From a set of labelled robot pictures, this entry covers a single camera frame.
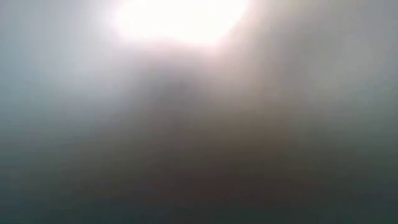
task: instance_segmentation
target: fog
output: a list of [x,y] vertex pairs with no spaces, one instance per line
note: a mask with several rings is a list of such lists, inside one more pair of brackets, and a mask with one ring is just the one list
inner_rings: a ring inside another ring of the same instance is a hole
[[251,1],[216,47],[113,4],[0,2],[1,223],[396,223],[397,2]]

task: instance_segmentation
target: sun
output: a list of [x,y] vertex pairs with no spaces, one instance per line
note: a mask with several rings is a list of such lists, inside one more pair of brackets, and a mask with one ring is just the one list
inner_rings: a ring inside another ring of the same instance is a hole
[[236,25],[248,0],[125,0],[114,28],[125,40],[216,44]]

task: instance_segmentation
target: sky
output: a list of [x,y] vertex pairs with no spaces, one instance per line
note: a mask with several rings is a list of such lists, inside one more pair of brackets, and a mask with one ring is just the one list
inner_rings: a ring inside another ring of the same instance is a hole
[[0,2],[2,223],[397,218],[395,1],[252,1],[212,49],[125,43],[113,4]]

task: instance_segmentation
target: bright light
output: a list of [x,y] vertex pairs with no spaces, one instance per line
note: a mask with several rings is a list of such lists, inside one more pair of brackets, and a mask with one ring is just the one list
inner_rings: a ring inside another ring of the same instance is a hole
[[114,25],[126,40],[208,45],[223,38],[247,7],[248,0],[127,0]]

